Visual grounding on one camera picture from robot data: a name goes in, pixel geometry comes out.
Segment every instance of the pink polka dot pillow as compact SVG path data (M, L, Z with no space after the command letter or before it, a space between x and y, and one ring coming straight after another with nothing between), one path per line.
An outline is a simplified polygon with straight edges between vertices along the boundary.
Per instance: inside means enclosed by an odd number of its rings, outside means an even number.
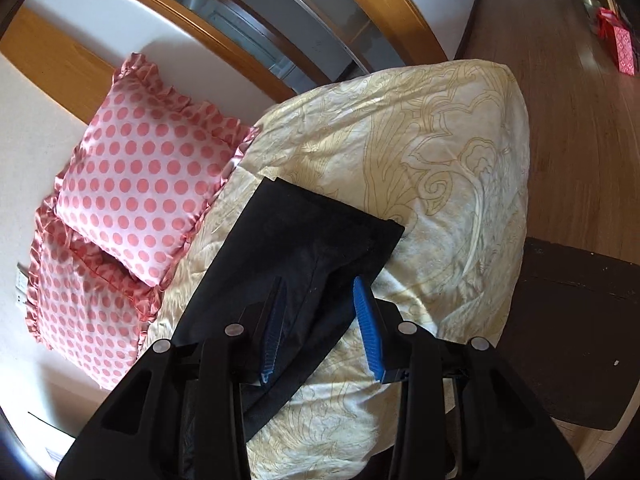
M37 341L112 389L135 363L160 299L57 218L56 195L36 211L27 326Z
M72 156L57 213L151 286L165 288L255 130L165 87L132 54Z

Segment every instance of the round metal pin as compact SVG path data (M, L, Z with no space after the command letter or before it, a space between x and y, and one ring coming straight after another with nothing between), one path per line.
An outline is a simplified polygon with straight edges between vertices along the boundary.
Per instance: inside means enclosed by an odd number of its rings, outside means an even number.
M225 334L227 334L229 337L235 337L237 335L240 335L242 332L244 332L244 326L239 323L232 323L225 327Z
M471 346L479 351L484 351L489 348L489 342L484 337L475 337L471 340Z
M155 353L163 354L171 348L171 342L168 339L160 339L156 341L151 348L154 349Z
M398 325L398 330L402 334L411 335L418 332L418 327L411 321L403 321Z

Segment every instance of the brown hardwood floor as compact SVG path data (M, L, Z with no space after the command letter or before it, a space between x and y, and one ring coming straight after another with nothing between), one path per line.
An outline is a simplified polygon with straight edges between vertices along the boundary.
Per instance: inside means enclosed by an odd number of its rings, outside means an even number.
M465 58L504 63L529 109L528 235L640 264L640 78L617 72L580 0L478 0ZM558 422L588 474L613 431Z

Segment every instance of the red gift bag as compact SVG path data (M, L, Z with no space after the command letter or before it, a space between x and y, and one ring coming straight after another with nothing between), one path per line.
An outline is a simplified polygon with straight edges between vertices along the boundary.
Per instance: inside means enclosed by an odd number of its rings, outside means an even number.
M623 74L634 75L636 67L631 33L615 13L602 7L598 9L598 23L598 36L605 40L618 70Z

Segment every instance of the black pants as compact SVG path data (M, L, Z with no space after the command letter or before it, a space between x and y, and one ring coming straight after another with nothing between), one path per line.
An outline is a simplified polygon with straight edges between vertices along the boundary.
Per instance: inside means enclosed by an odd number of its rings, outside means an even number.
M242 211L189 302L172 342L201 342L264 301L276 277L287 309L274 373L245 386L246 439L293 396L354 318L356 276L371 283L404 228L283 180L265 178Z

